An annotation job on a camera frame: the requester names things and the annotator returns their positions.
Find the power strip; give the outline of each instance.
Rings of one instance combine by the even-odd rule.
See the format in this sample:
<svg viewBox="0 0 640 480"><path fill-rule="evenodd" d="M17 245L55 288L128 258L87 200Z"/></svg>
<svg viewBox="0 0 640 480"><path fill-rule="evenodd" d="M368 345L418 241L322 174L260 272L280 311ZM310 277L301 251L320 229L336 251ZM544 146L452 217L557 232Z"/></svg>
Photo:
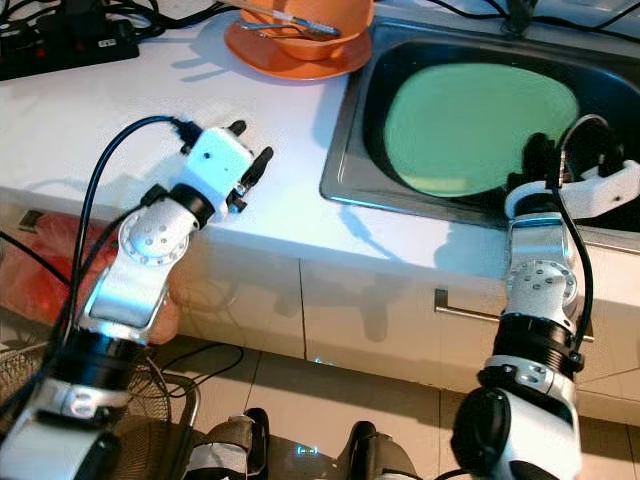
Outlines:
<svg viewBox="0 0 640 480"><path fill-rule="evenodd" d="M138 40L129 20L106 21L104 32L74 38L56 15L38 19L38 34L20 21L0 25L0 80L114 62L140 55ZM44 22L47 29L40 28Z"/></svg>

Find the electrical cord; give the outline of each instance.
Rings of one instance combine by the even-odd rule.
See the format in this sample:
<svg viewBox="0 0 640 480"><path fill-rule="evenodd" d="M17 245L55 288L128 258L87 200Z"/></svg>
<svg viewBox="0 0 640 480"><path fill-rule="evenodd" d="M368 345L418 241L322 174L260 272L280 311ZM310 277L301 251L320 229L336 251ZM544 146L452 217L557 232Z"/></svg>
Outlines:
<svg viewBox="0 0 640 480"><path fill-rule="evenodd" d="M148 22L149 26L137 28L136 34L139 39L156 37L166 30L176 30L190 27L215 15L230 10L236 10L236 7L226 5L222 2L214 1L209 7L188 15L183 18L175 19L162 14L159 9L141 5L133 0L112 0L110 5L105 7L107 13L131 16L137 15Z"/></svg>
<svg viewBox="0 0 640 480"><path fill-rule="evenodd" d="M438 475L433 480L447 480L448 478L459 477L460 475L464 475L465 473L467 472L459 468L457 470L451 470L450 472Z"/></svg>
<svg viewBox="0 0 640 480"><path fill-rule="evenodd" d="M622 40L626 40L626 41L632 42L632 43L640 43L640 37L634 37L632 35L627 35L625 33L612 32L611 30L604 30L604 28L600 28L600 26L598 26L598 25L596 25L595 27L590 27L590 26L587 26L587 25L580 25L578 23L574 23L574 22L572 22L570 20L565 20L564 18L559 18L559 17L535 16L535 17L532 18L532 22L542 23L542 24L545 24L545 25L552 25L552 26L556 26L556 27L571 28L571 29L574 29L574 30L578 30L580 32L598 33L598 34L601 34L601 35L608 35L610 37L620 38ZM601 25L604 25L604 24L610 25L611 23L613 23L613 22L611 22L611 23L609 23L609 22L611 22L611 20L608 20L607 22L604 22Z"/></svg>
<svg viewBox="0 0 640 480"><path fill-rule="evenodd" d="M140 208L142 208L142 205L138 205L128 210L127 212L123 213L122 215L114 219L103 230L103 232L100 234L100 237L98 237L96 242L91 247L91 250L87 255L87 258L82 264L82 268L80 272L81 282L82 280L84 280L84 277L89 271L89 268L91 267L98 253L100 252L104 244L107 242L107 240L109 239L109 237L111 236L115 228L131 213L139 210ZM48 370L49 370L50 361L54 357L58 347L60 319L67 314L66 312L68 311L67 310L68 308L69 308L69 297L67 297L67 300L65 301L62 308L60 309L60 313L58 313L58 318L56 319L56 323L54 324L54 327L51 331L47 350L45 351L44 359L42 362L43 363L42 368L38 372L36 372L34 375L32 375L31 378L29 378L29 380L27 380L24 383L24 385L20 387L20 389L18 389L11 397L9 397L7 400L5 400L5 402L2 405L0 405L0 418L2 418L9 411L9 409L16 404L16 402L21 402L26 400L31 394L31 392L33 391L33 387L36 385L36 383L46 377L46 374L48 373Z"/></svg>
<svg viewBox="0 0 640 480"><path fill-rule="evenodd" d="M476 20L489 20L492 18L506 18L507 13L502 9L500 5L498 5L494 0L487 0L494 9L498 11L498 13L469 13L463 10L460 10L453 5L448 4L447 2L443 2L442 0L426 0L427 2L435 3L436 5L441 6L442 8L446 8L447 10L460 15L464 18L473 18Z"/></svg>
<svg viewBox="0 0 640 480"><path fill-rule="evenodd" d="M216 370L213 373L197 375L195 378L192 379L195 382L195 385L193 385L190 388L185 389L184 392L179 394L179 395L174 395L174 394L175 394L175 392L177 392L178 390L182 390L183 388L182 387L174 388L173 390L171 390L169 392L169 396L171 398L186 397L195 388L199 387L200 385L202 385L203 383L205 383L208 380L212 379L213 377L216 377L218 375L221 375L221 374L231 370L232 368L238 366L242 362L242 360L244 360L244 348L242 348L240 346L237 346L237 345L228 345L228 344L224 344L224 343L214 343L212 345L208 345L207 347L199 348L198 350L195 350L195 351L193 351L193 352L191 352L189 354L181 355L177 359L174 359L171 362L169 362L167 365L165 365L160 371L164 372L169 365L173 365L173 364L177 363L179 360L184 360L185 358L192 357L192 356L194 356L194 355L196 355L198 353L204 352L204 351L209 350L211 348L220 347L220 346L228 346L228 347L233 347L233 348L237 349L238 358L236 358L232 363L230 363L226 367L223 367L223 368L221 368L219 370Z"/></svg>
<svg viewBox="0 0 640 480"><path fill-rule="evenodd" d="M49 261L47 261L45 258L41 257L36 252L31 250L29 247L27 247L23 243L19 242L18 240L16 240L15 238L10 236L9 234L3 232L2 230L0 230L0 238L5 240L7 243L10 243L14 247L22 250L24 253L29 255L32 259L34 259L36 262L38 262L40 265L42 265L44 268L46 268L61 283L63 283L66 286L69 286L69 280L67 279L67 277L65 277L60 272L60 270L58 270L56 267L51 265L51 263L49 263Z"/></svg>
<svg viewBox="0 0 640 480"><path fill-rule="evenodd" d="M118 146L126 140L132 133L150 125L152 123L170 123L175 126L179 126L184 122L170 117L167 115L156 115L152 117L142 118L133 122L131 125L125 127L118 135L115 136L109 145L105 148L96 163L96 166L91 174L89 185L85 193L84 202L82 204L82 212L80 213L80 224L78 226L78 233L76 235L76 243L73 252L73 261L71 266L71 290L69 292L69 308L66 315L62 315L60 333L62 334L61 340L64 341L69 333L71 325L73 324L73 317L76 311L76 304L78 301L78 288L80 286L80 270L82 267L82 258L84 253L84 243L87 235L87 228L89 226L89 219L91 217L91 208L93 206L93 200L95 198L96 191L98 189L98 183L104 168L107 166L111 155L115 152Z"/></svg>
<svg viewBox="0 0 640 480"><path fill-rule="evenodd" d="M114 230L118 227L118 225L120 225L120 223L122 223L124 221L124 219L126 219L132 213L140 210L140 208L142 208L142 205L137 205L137 206L127 210L122 215L120 215L120 216L116 217L114 220L112 220L105 227L105 229L102 231L102 233L100 234L98 239L95 241L95 243L91 247L91 250L89 250L89 254L87 255L87 258L85 259L84 263L82 264L82 267L80 268L80 283L82 283L82 281L86 277L87 273L89 272L89 269L91 268L91 265L93 264L93 262L95 261L96 257L98 256L98 253L100 253L100 250L102 250L102 247L107 242L109 237L111 237L111 235L113 234ZM62 318L65 318L66 316L69 315L69 310L68 310L69 309L69 302L70 302L70 296L67 296L67 299L65 300L64 304L62 305L62 308L60 309L60 312L58 313L58 317L57 317L57 319L56 319L56 321L54 323L53 329L51 331L51 335L49 337L49 346L50 347L47 349L47 354L45 355L45 358L51 358L53 356L54 351L56 351L58 349L58 347L60 346L61 328L62 328L62 325L63 325Z"/></svg>
<svg viewBox="0 0 640 480"><path fill-rule="evenodd" d="M16 13L18 10L23 9L24 7L26 7L27 5L31 5L32 3L54 3L57 2L59 0L22 0L18 3L16 3L13 6L9 6L11 0L6 0L5 4L4 4L4 8L2 10L2 13L0 13L0 23L4 23L6 21L8 21L11 16ZM58 7L60 6L60 4L56 5L55 7L49 7L49 8L45 8L43 10L40 10L39 12L36 12L32 15L29 15L29 17L24 18L23 20L26 21L30 21L33 20L34 18L39 17L40 15L45 15L46 13L49 13L53 10L56 10Z"/></svg>
<svg viewBox="0 0 640 480"><path fill-rule="evenodd" d="M164 373L165 370L167 370L171 365L175 365L177 362L184 360L186 358L190 358L193 357L199 353L205 352L207 350L210 350L212 348L217 348L217 347L232 347L235 348L238 351L238 358L236 358L233 362L231 362L229 365L227 365L226 367L220 368L218 370L216 370L213 373L209 373L209 374L200 374L200 375L196 375L194 378L192 378L191 380L194 382L193 385L189 388L183 388L183 387L176 387L173 390L168 392L168 396L170 398L183 398L186 397L187 395L189 395L189 393L191 393L193 390L195 390L196 388L198 388L200 385L202 385L203 383L207 382L208 380L211 380L213 377L216 377L218 375L221 375L229 370L231 370L232 368L238 366L242 360L244 360L244 356L245 356L245 352L244 352L244 348L238 346L238 345L231 345L231 344L226 344L226 343L212 343L209 345L205 345L204 347L198 348L192 352L188 352L185 353L183 355L180 355L176 358L174 358L173 360L171 360L169 363L165 364L161 369L160 369L160 373ZM178 392L179 390L184 390L181 394L179 395L175 395L176 392ZM164 398L164 397L159 397L159 396L155 396L155 397L149 397L149 396L142 396L142 395L137 395L139 398L143 398L143 399L148 399L148 400L154 400L154 399L159 399L159 398Z"/></svg>
<svg viewBox="0 0 640 480"><path fill-rule="evenodd" d="M562 219L569 230L569 234L576 245L578 255L580 256L580 262L582 263L582 271L584 273L584 306L582 307L582 315L576 330L574 341L574 349L577 352L579 351L587 329L591 324L591 311L593 308L593 269L591 267L591 259L589 258L587 247L580 236L580 232L578 231L575 222L567 211L567 207L562 199L562 195L560 195L560 190L557 184L551 185L551 193L553 195L553 200L560 210L560 215L562 215Z"/></svg>
<svg viewBox="0 0 640 480"><path fill-rule="evenodd" d="M457 15L460 15L461 17L464 17L464 18L472 18L476 20L486 20L486 19L492 19L492 18L504 18L504 19L509 18L509 14L495 0L486 0L486 2L496 10L497 13L495 14L476 14L476 13L465 12L463 10L460 10L454 7L453 5L450 5L447 2L444 2L443 0L425 0L425 1L435 3L436 5L446 8L447 10L454 12ZM535 23L544 24L544 25L571 28L574 30L578 30L580 32L599 33L602 35L607 35L610 37L626 40L628 42L640 43L640 37L634 37L632 35L627 35L625 33L618 33L618 32L612 32L610 30L605 30L606 27L613 25L620 19L628 16L629 14L631 14L632 12L638 9L640 9L640 2L634 3L633 5L625 8L623 11L611 17L609 20L606 20L594 26L581 25L579 23L572 22L571 20L566 20L564 18L547 16L547 15L534 16L531 19L531 21Z"/></svg>

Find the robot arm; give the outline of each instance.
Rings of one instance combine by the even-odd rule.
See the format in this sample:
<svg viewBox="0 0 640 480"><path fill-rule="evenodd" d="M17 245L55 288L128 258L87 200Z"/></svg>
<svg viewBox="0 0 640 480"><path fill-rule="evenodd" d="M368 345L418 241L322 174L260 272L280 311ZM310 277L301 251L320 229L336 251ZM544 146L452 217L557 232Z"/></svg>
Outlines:
<svg viewBox="0 0 640 480"><path fill-rule="evenodd" d="M640 195L637 162L617 158L612 163L619 168L609 168L604 157L621 154L607 142L602 151L581 150L594 144L585 137L603 132L610 138L606 121L587 115L568 131L556 152L561 173L572 155L599 156L599 166L582 173L582 181L557 191L566 208L564 217L548 181L526 183L507 197L508 301L493 354L478 374L482 387L460 407L451 440L458 463L476 478L573 480L580 473L573 380L584 366L577 351L584 329L575 323L576 245L565 220L595 217Z"/></svg>
<svg viewBox="0 0 640 480"><path fill-rule="evenodd" d="M229 129L194 130L182 175L166 195L121 224L114 263L100 276L74 328L0 449L0 478L101 478L117 457L110 427L167 292L167 277L210 218L242 210L242 196L273 155L254 160Z"/></svg>
<svg viewBox="0 0 640 480"><path fill-rule="evenodd" d="M508 303L493 355L465 399L451 441L478 478L577 478L580 436L573 355L578 294L568 233L558 213L511 222Z"/></svg>

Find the kitchen sink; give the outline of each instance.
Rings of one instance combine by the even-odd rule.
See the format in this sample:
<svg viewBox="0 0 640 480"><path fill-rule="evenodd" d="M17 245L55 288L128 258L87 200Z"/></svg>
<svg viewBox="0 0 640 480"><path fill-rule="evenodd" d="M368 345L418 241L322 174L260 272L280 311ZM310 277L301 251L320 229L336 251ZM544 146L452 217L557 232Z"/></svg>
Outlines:
<svg viewBox="0 0 640 480"><path fill-rule="evenodd" d="M527 40L510 40L387 18L372 26L373 57L349 78L320 191L328 199L505 228L505 189L460 198L420 193L395 173L383 128L396 92L417 71L441 64L494 63L554 78L569 87L580 115L602 115L640 159L640 60ZM581 171L589 166L581 166ZM585 241L640 253L640 199L581 221Z"/></svg>

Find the white countertop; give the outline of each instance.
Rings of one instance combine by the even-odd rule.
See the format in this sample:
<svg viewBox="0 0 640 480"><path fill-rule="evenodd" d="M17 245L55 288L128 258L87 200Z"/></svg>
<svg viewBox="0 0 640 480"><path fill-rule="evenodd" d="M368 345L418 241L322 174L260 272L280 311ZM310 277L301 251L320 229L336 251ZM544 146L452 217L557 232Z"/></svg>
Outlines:
<svg viewBox="0 0 640 480"><path fill-rule="evenodd" d="M392 5L381 12L405 10ZM424 14L449 26L496 30L499 25L469 23L430 9ZM345 206L320 196L347 78L306 83L254 72L222 40L236 15L169 31L143 43L134 60L0 83L0 202L77 214L95 161L126 124L151 114L185 115L202 126L244 119L243 141L256 152L270 145L275 156L244 213L207 227L212 241L500 289L504 232ZM531 36L549 38L547 29ZM583 45L581 37L557 38ZM640 57L639 47L615 40L592 48ZM175 154L180 145L174 138L167 127L154 126L127 141L102 177L95 216L112 217L137 203L153 183L166 184L176 175L184 159ZM597 278L608 279L606 285L597 283L597 297L640 305L633 298L640 287L640 256L591 251Z"/></svg>

